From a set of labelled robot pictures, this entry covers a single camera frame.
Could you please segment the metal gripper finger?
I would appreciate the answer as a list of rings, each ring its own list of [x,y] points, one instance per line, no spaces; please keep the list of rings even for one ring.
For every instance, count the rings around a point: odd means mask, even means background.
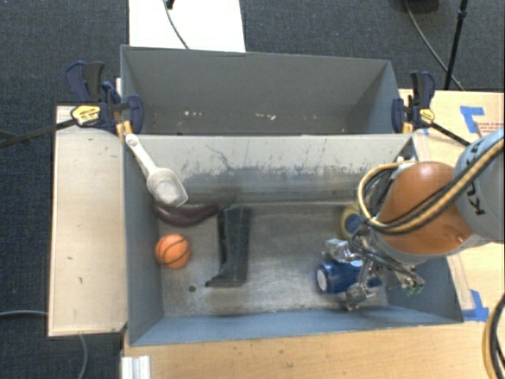
[[[370,297],[370,292],[364,289],[349,289],[346,291],[346,308],[354,311]]]
[[[364,298],[371,298],[375,295],[374,290],[380,285],[378,279],[371,279],[364,283],[358,284],[358,289],[361,291],[361,296]]]

